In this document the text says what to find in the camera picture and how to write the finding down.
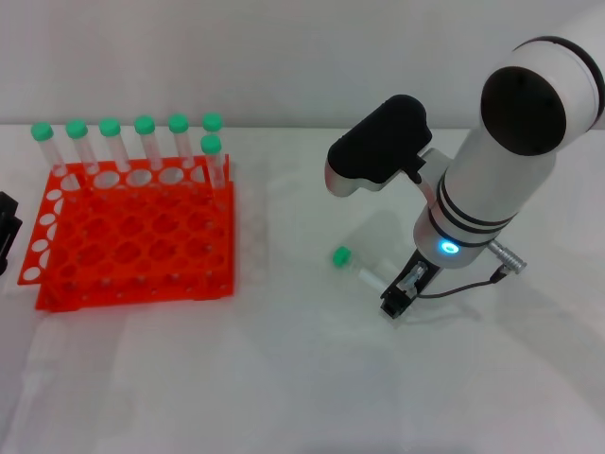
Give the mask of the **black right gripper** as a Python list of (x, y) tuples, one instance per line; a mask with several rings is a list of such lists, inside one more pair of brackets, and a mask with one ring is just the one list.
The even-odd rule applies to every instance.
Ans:
[(403, 269), (402, 280), (393, 281), (381, 294), (383, 312), (399, 318), (415, 300), (416, 291), (424, 291), (440, 271), (440, 267), (416, 250)]

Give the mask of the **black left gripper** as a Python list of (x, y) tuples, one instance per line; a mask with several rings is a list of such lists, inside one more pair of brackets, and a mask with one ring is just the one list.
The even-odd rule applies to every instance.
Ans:
[(0, 192), (0, 215), (1, 223), (1, 250), (0, 250), (0, 274), (3, 274), (8, 265), (7, 256), (23, 222), (16, 218), (18, 201), (5, 192)]

